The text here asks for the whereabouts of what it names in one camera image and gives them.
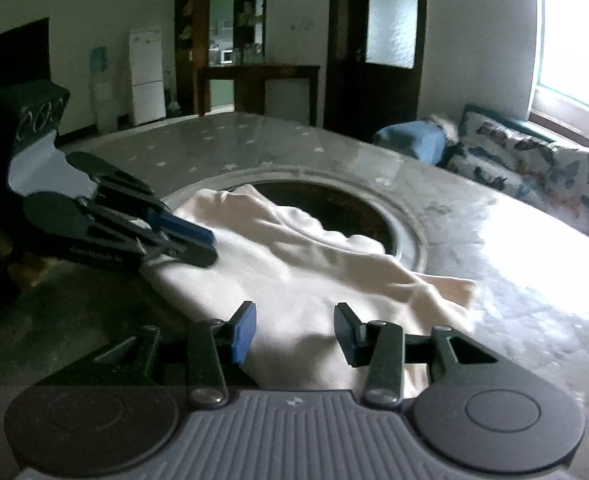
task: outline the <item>garment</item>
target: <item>garment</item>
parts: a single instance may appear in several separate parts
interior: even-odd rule
[[[350,367],[334,337],[333,310],[342,301],[361,320],[392,321],[406,333],[426,335],[435,324],[471,332],[466,306],[474,282],[410,272],[379,242],[327,232],[252,186],[201,190],[175,214],[214,232],[219,260],[209,269],[155,262],[143,276],[196,320],[229,319],[254,301],[257,333],[243,369],[263,388],[360,395],[367,369]],[[412,397],[427,376],[425,367],[408,368],[404,394]]]

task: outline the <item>round table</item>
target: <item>round table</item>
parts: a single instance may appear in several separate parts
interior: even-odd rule
[[[145,180],[159,196],[213,175],[304,166],[368,186],[414,214],[425,272],[471,278],[475,338],[571,392],[587,432],[571,471],[589,479],[589,238],[497,191],[382,148],[247,114],[143,126],[68,146]],[[142,324],[186,320],[138,276],[61,264],[0,306],[0,480],[17,472],[2,414],[26,385]]]

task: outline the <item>white refrigerator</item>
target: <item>white refrigerator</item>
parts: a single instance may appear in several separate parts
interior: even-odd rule
[[[129,38],[132,107],[135,126],[166,116],[161,64],[161,29],[133,30]]]

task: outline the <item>baseboard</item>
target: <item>baseboard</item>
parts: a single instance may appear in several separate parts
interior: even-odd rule
[[[118,128],[127,126],[129,124],[129,118],[127,114],[119,116],[116,120],[116,124]],[[78,130],[74,130],[72,132],[68,132],[67,134],[57,136],[54,144],[57,147],[65,146],[66,144],[77,142],[78,140],[92,139],[93,137],[99,137],[100,135],[101,134],[97,130],[97,125],[91,124],[90,126],[86,126],[85,128],[79,128]]]

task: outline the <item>gray plastic gripper base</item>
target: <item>gray plastic gripper base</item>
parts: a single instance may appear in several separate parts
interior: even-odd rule
[[[25,469],[17,480],[54,477]],[[350,392],[245,391],[193,413],[147,462],[111,480],[463,480],[497,478],[456,468],[425,448],[397,414],[365,408]],[[564,468],[543,480],[571,480]]]

